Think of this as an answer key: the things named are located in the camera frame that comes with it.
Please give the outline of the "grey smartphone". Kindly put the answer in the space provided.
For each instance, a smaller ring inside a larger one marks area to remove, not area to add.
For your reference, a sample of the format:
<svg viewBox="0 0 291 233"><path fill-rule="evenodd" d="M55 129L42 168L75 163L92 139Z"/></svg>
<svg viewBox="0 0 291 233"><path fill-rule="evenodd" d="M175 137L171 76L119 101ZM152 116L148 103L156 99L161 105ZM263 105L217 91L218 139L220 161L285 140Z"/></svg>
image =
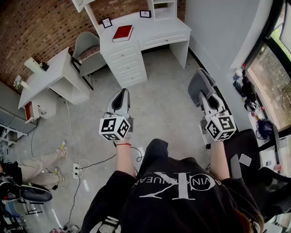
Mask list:
<svg viewBox="0 0 291 233"><path fill-rule="evenodd" d="M249 156L245 155L245 154L241 154L241 156L239 158L239 162L241 164L244 164L245 166L248 166L248 167L250 166L251 161L252 161L252 159Z"/></svg>

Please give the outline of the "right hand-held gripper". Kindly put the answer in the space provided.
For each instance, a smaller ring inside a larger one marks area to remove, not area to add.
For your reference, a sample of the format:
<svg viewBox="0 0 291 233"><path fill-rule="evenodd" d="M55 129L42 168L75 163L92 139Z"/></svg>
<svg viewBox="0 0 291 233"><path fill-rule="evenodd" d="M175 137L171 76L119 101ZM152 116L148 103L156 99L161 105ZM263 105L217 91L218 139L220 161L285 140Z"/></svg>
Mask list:
<svg viewBox="0 0 291 233"><path fill-rule="evenodd" d="M209 103L205 94L200 91L199 101L201 110L209 112ZM218 112L216 114L205 115L201 120L202 134L208 134L214 141L223 141L229 139L236 131L236 124L233 116L226 110L224 102L217 95L212 95L213 107Z"/></svg>

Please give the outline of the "person's left forearm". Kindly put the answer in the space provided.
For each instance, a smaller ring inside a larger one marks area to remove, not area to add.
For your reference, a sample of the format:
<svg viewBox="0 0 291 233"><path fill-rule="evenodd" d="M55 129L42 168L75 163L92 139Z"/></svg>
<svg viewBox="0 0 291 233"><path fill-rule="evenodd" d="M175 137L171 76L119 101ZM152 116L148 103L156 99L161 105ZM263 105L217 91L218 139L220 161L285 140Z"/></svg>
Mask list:
<svg viewBox="0 0 291 233"><path fill-rule="evenodd" d="M116 165L114 175L131 177L136 181L136 174L129 138L116 142Z"/></svg>

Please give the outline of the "person's right forearm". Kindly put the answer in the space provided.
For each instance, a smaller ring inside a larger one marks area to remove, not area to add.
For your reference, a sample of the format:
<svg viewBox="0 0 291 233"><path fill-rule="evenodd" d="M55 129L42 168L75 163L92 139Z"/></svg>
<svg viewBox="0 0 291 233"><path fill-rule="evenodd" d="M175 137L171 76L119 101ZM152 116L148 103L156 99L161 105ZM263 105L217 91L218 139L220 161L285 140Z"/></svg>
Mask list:
<svg viewBox="0 0 291 233"><path fill-rule="evenodd" d="M230 178L224 143L222 141L213 141L210 151L210 174L219 181Z"/></svg>

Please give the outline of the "red hardcover book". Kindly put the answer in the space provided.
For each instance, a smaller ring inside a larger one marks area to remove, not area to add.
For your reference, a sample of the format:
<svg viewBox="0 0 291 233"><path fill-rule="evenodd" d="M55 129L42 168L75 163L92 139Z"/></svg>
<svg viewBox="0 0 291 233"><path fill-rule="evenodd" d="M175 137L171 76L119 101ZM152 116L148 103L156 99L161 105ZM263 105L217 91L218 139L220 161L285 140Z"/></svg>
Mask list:
<svg viewBox="0 0 291 233"><path fill-rule="evenodd" d="M112 38L112 41L114 43L122 42L122 41L128 41L130 39L132 31L133 31L133 25L120 26L116 30L116 32L115 32L115 34L114 34L114 36Z"/></svg>

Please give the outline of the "window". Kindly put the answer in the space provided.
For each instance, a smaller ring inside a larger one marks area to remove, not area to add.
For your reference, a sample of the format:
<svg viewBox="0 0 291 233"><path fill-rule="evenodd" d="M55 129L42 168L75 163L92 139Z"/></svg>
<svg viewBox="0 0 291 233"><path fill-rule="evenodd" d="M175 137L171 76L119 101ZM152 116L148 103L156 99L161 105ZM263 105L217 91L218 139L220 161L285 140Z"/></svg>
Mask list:
<svg viewBox="0 0 291 233"><path fill-rule="evenodd" d="M291 0L271 0L271 10L246 62L268 117L291 130Z"/></svg>

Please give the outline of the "white cube shelving unit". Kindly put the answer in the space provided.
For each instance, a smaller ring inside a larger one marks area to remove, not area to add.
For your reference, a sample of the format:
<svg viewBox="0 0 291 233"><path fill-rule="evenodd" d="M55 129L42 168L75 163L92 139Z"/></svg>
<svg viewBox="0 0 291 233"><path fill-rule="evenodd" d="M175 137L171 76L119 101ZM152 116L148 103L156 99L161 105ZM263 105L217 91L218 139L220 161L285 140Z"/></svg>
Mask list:
<svg viewBox="0 0 291 233"><path fill-rule="evenodd" d="M147 0L147 4L155 20L177 17L177 0Z"/></svg>

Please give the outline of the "black padded stool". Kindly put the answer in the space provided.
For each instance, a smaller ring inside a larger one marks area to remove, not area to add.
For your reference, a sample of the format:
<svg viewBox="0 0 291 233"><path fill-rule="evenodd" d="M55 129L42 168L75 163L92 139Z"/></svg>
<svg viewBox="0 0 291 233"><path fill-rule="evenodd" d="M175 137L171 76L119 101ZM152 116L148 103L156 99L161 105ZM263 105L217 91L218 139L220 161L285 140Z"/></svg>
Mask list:
<svg viewBox="0 0 291 233"><path fill-rule="evenodd" d="M53 195L47 188L30 182L17 184L13 177L0 177L0 200L3 203L18 201L25 205L25 215L42 213L35 208L29 209L28 204L43 205L52 199Z"/></svg>

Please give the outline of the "white side table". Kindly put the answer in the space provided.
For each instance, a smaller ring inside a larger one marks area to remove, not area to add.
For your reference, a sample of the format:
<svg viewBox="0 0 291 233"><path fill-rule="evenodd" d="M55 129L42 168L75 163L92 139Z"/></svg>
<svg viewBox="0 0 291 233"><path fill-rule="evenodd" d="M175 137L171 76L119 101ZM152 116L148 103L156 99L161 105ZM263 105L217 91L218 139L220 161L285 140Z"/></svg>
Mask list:
<svg viewBox="0 0 291 233"><path fill-rule="evenodd" d="M47 71L27 79L18 105L25 110L26 123L55 115L58 96L73 105L90 98L90 88L73 67L71 58L67 47L48 61Z"/></svg>

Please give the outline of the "white desk with drawers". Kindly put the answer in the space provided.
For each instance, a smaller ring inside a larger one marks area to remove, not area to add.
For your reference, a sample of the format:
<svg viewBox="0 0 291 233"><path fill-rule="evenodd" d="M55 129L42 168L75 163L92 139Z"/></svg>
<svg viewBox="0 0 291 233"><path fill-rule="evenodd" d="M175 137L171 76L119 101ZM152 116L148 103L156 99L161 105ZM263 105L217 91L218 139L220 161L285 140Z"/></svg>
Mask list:
<svg viewBox="0 0 291 233"><path fill-rule="evenodd" d="M139 13L112 21L112 26L100 27L100 53L121 88L147 80L142 51L168 45L182 68L186 66L191 29L178 18L154 20L141 18ZM113 42L118 27L132 25L130 39Z"/></svg>

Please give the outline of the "grey wiping cloth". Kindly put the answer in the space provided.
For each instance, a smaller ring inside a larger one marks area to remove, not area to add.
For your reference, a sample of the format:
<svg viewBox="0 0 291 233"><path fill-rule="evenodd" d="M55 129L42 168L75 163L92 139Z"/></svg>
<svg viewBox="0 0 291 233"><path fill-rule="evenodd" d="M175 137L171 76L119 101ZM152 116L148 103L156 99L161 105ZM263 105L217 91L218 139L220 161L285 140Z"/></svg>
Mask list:
<svg viewBox="0 0 291 233"><path fill-rule="evenodd" d="M189 85L188 93L196 107L200 106L199 93L203 92L207 99L214 93L215 80L203 68L199 68L193 75Z"/></svg>

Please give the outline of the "grey low cabinet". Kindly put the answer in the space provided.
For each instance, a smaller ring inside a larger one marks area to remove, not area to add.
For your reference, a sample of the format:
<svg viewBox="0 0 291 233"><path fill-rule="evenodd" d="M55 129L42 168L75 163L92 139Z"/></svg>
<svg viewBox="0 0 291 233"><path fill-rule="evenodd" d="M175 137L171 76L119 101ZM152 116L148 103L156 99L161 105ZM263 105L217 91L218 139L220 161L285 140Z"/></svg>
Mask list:
<svg viewBox="0 0 291 233"><path fill-rule="evenodd" d="M26 119L18 117L0 107L0 124L28 134L37 127L36 123L26 123Z"/></svg>

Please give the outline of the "black bag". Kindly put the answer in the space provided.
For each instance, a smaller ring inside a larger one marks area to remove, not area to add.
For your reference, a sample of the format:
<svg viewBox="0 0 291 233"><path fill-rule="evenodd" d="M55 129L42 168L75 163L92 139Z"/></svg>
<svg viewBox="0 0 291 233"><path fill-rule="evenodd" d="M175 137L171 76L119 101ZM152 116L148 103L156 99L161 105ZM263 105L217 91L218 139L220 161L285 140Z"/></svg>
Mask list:
<svg viewBox="0 0 291 233"><path fill-rule="evenodd" d="M251 102L255 103L256 102L255 86L248 79L245 71L242 71L242 84L243 84L243 86L241 87L241 92L243 94L243 97L246 97Z"/></svg>

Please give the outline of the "person's black trousers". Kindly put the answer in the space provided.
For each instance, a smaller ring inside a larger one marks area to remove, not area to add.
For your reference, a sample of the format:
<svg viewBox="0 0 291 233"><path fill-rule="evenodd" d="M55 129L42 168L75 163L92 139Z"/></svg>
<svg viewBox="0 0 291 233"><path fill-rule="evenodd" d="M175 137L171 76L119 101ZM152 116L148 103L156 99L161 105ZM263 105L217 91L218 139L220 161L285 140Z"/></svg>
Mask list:
<svg viewBox="0 0 291 233"><path fill-rule="evenodd" d="M166 157L168 157L168 143L158 138L153 139L146 148L136 179L140 179L154 161Z"/></svg>

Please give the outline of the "dark blue bag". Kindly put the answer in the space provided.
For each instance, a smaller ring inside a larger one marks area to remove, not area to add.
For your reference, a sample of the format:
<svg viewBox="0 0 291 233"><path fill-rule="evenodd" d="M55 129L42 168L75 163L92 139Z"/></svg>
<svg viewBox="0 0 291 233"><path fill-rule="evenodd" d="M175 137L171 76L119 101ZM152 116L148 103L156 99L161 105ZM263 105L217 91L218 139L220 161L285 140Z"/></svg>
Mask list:
<svg viewBox="0 0 291 233"><path fill-rule="evenodd" d="M268 119L259 119L257 121L256 136L258 139L268 140L273 135L274 124Z"/></svg>

